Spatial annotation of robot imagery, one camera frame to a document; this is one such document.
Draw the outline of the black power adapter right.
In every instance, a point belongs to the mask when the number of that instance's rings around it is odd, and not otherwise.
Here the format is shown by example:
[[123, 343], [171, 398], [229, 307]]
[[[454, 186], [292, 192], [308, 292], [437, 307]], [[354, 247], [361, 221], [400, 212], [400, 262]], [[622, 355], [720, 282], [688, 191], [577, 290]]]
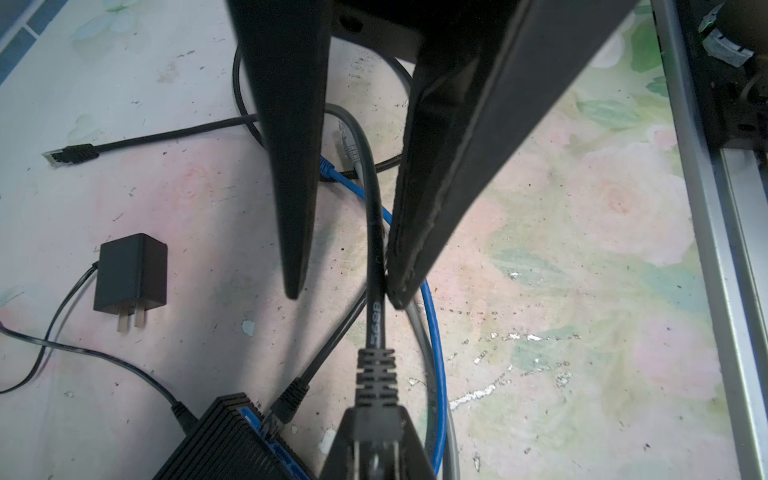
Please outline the black power adapter right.
[[127, 333], [129, 317], [143, 329], [146, 312], [167, 303], [168, 246], [137, 233], [101, 245], [94, 310], [118, 317], [117, 331]]

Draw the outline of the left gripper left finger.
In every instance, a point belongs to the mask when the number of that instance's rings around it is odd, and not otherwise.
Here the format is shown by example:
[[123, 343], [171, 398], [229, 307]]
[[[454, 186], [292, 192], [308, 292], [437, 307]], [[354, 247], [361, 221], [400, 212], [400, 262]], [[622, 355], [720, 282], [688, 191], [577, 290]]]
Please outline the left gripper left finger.
[[372, 447], [372, 409], [345, 411], [320, 479], [368, 479]]

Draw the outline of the black network switch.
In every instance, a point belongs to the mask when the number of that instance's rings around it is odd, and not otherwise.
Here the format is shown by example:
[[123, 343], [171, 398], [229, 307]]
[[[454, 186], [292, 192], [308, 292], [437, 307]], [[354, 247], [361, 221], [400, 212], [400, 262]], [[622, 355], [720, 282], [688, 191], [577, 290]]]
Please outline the black network switch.
[[263, 415], [244, 393], [216, 398], [202, 417], [180, 401], [171, 410], [185, 438], [156, 479], [302, 479], [315, 477], [280, 438], [265, 440]]

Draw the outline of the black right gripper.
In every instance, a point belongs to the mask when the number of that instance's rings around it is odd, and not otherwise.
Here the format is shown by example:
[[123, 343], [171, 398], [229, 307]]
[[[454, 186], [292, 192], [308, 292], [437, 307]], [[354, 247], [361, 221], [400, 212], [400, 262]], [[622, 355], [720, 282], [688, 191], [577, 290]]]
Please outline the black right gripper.
[[463, 216], [633, 9], [630, 1], [231, 1], [268, 153], [285, 293], [312, 245], [330, 40], [416, 64], [387, 293], [416, 294]]

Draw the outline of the aluminium front rail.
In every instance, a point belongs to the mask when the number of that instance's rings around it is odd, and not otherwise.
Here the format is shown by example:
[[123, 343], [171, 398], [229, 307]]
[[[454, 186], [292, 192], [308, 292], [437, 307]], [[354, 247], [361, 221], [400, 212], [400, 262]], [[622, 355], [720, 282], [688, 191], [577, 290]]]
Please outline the aluminium front rail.
[[767, 195], [760, 154], [716, 146], [694, 67], [698, 20], [652, 4], [740, 475], [767, 476]]

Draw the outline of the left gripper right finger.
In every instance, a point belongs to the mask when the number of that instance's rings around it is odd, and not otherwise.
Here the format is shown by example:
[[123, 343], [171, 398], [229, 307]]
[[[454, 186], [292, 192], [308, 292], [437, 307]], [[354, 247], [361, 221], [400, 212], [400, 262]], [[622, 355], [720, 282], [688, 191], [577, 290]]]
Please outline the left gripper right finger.
[[393, 433], [386, 441], [387, 479], [435, 479], [425, 449], [419, 440], [414, 424], [403, 406], [394, 409], [391, 422]]

